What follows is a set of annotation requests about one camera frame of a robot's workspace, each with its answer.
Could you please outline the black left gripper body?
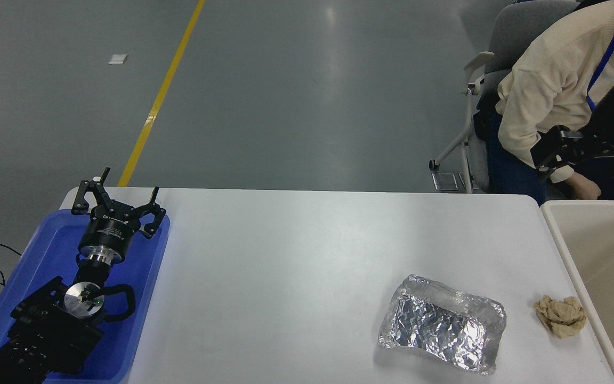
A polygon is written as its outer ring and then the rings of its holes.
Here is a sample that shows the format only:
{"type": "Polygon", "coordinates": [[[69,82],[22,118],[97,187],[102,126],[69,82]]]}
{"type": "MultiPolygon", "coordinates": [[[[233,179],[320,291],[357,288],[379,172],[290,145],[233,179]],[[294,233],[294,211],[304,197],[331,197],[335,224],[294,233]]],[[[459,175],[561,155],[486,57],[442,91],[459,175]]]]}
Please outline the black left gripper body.
{"type": "Polygon", "coordinates": [[[94,246],[105,246],[118,254],[126,254],[134,234],[140,229],[135,207],[115,202],[113,207],[100,205],[90,212],[90,223],[80,239],[78,251],[88,254],[94,246]]]}

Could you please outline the person's right hand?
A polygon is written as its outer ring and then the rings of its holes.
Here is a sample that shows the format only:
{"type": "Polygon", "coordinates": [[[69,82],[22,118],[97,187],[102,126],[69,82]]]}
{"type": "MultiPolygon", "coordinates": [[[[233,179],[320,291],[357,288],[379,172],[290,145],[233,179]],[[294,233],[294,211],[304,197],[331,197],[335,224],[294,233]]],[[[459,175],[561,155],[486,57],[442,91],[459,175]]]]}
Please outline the person's right hand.
{"type": "Polygon", "coordinates": [[[567,178],[565,184],[570,187],[574,199],[598,200],[602,195],[599,185],[577,172],[567,178]]]}

